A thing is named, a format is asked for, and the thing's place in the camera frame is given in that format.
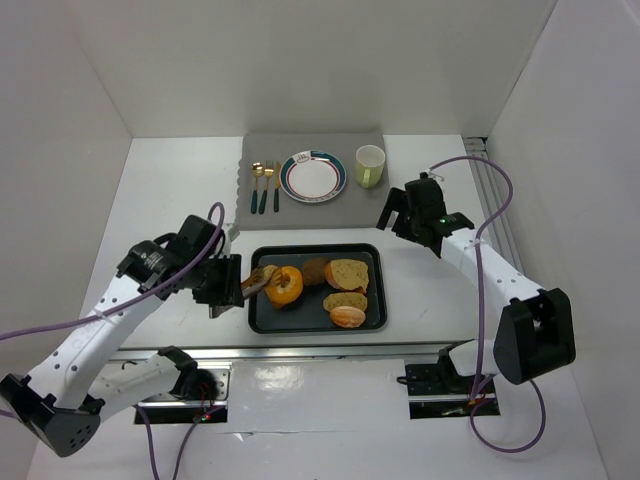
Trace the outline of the aluminium rail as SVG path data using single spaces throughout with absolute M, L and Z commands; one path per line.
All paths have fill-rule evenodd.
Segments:
M 338 345 L 285 345 L 258 347 L 209 347 L 187 348 L 182 350 L 195 360 L 232 361 L 232 360 L 321 360 L 346 358 L 377 357 L 430 357 L 437 356 L 440 350 L 450 347 L 459 351 L 457 356 L 470 358 L 474 363 L 476 348 L 473 342 L 408 342 L 408 343 L 370 343 Z
M 464 137 L 465 152 L 469 156 L 489 159 L 484 137 Z M 506 183 L 491 166 L 477 161 L 470 162 L 470 168 L 480 198 L 483 214 L 488 218 L 504 203 L 507 196 Z M 502 213 L 484 231 L 483 238 L 500 253 L 507 262 L 523 273 L 521 258 L 506 213 Z

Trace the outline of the seeded bread slice left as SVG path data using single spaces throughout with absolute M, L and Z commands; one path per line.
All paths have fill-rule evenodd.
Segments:
M 275 265 L 267 265 L 262 269 L 262 283 L 268 285 L 279 268 Z

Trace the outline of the light green mug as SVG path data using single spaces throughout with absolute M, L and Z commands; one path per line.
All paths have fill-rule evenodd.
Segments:
M 356 181 L 365 189 L 380 181 L 386 163 L 386 153 L 375 145 L 361 146 L 356 151 Z

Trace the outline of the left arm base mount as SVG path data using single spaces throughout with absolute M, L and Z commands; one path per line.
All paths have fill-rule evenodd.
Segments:
M 229 365 L 214 364 L 184 397 L 161 393 L 139 404 L 151 425 L 222 424 L 228 420 Z

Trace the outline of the white plate teal rim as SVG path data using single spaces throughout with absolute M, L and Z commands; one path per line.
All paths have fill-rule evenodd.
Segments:
M 327 152 L 308 150 L 287 159 L 279 173 L 281 188 L 291 199 L 305 204 L 325 203 L 346 187 L 342 162 Z

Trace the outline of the black baking tray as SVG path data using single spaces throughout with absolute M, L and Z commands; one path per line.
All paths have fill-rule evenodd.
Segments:
M 364 262 L 368 267 L 369 284 L 365 297 L 368 301 L 365 321 L 357 331 L 381 329 L 387 321 L 381 260 L 378 250 L 371 244 L 323 244 L 297 246 L 267 246 L 255 250 L 251 257 L 253 268 L 267 265 L 293 266 L 300 269 L 312 258 L 329 260 L 350 259 Z M 323 300 L 335 293 L 329 284 L 305 286 L 293 303 L 276 309 L 266 294 L 261 293 L 249 301 L 248 324 L 259 334 L 334 334 L 341 330 L 330 319 Z

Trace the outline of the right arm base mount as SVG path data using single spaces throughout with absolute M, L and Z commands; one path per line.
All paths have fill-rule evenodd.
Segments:
M 406 364 L 396 382 L 406 388 L 411 420 L 469 417 L 478 405 L 480 416 L 500 414 L 494 383 L 488 383 L 472 401 L 474 376 L 461 376 L 449 360 Z

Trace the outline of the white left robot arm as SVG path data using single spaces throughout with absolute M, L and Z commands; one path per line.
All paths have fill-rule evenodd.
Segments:
M 85 447 L 101 423 L 150 397 L 185 399 L 209 392 L 212 377 L 175 346 L 114 374 L 103 369 L 134 330 L 174 293 L 189 290 L 212 317 L 243 306 L 235 226 L 190 215 L 176 233 L 133 246 L 118 264 L 91 320 L 77 327 L 25 375 L 1 381 L 17 420 L 59 457 Z

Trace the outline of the aluminium rail right side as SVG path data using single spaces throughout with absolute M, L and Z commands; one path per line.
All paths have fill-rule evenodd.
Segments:
M 465 152 L 469 156 L 489 159 L 484 137 L 464 137 Z M 470 162 L 470 168 L 480 198 L 483 214 L 488 218 L 504 203 L 507 196 L 506 183 L 491 166 L 477 161 Z M 506 213 L 502 213 L 484 231 L 483 238 L 500 253 L 507 262 L 523 273 L 521 258 Z

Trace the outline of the aluminium rail front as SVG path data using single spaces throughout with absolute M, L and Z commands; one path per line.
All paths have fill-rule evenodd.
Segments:
M 285 345 L 258 347 L 209 347 L 187 348 L 182 350 L 195 360 L 232 361 L 232 360 L 321 360 L 346 358 L 377 357 L 430 357 L 437 356 L 440 350 L 450 347 L 459 351 L 457 356 L 470 358 L 474 363 L 476 348 L 473 342 L 408 342 L 408 343 L 370 343 L 338 345 Z

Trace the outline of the dark brown round bun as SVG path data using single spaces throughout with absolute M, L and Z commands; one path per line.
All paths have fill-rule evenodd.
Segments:
M 314 257 L 306 260 L 301 268 L 305 286 L 316 286 L 326 282 L 325 267 L 330 262 L 326 257 Z

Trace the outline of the grey placemat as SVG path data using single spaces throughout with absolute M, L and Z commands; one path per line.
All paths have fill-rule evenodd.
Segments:
M 390 189 L 387 170 L 370 189 L 356 182 L 356 151 L 365 145 L 383 149 L 381 132 L 366 133 L 249 133 L 242 140 L 242 154 L 237 170 L 236 225 L 250 230 L 372 228 L 376 225 Z M 316 150 L 331 154 L 346 168 L 346 185 L 336 198 L 321 203 L 297 201 L 279 189 L 279 210 L 273 210 L 275 182 L 261 180 L 269 186 L 266 211 L 251 212 L 255 178 L 251 167 L 271 161 L 283 165 L 290 157 Z

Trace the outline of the small seeded bread slice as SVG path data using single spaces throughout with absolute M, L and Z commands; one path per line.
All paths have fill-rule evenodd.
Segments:
M 368 307 L 367 297 L 358 292 L 338 292 L 328 295 L 323 300 L 323 308 L 331 312 L 337 307 L 349 306 L 365 311 Z

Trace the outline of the large seeded bread slice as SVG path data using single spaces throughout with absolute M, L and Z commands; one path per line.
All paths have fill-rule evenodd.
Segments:
M 324 267 L 327 283 L 340 291 L 365 293 L 369 285 L 368 265 L 360 260 L 336 259 Z

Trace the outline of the orange bagel bread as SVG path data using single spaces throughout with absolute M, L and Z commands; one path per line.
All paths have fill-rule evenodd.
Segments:
M 296 267 L 277 267 L 264 288 L 264 292 L 275 309 L 294 303 L 304 288 L 302 273 Z

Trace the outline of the metal bread tongs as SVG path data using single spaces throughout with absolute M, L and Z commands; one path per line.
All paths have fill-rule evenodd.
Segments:
M 209 317 L 211 319 L 218 318 L 222 314 L 226 313 L 230 309 L 239 307 L 242 308 L 245 302 L 255 297 L 258 293 L 263 291 L 268 285 L 262 283 L 262 269 L 264 267 L 258 267 L 251 271 L 249 277 L 240 283 L 240 290 L 242 293 L 242 299 L 232 299 L 225 305 L 209 306 Z

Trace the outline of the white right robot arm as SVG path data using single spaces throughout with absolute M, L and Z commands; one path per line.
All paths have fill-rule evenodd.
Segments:
M 526 278 L 479 236 L 464 214 L 449 213 L 435 179 L 423 173 L 390 190 L 377 228 L 430 249 L 458 269 L 477 289 L 478 338 L 452 351 L 455 367 L 474 354 L 479 378 L 499 374 L 514 385 L 576 359 L 571 302 L 559 288 L 545 289 Z

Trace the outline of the orange shell madeleine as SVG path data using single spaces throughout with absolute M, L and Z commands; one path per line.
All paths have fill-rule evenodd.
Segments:
M 359 328 L 366 320 L 364 311 L 352 306 L 339 306 L 329 313 L 331 321 L 345 329 Z

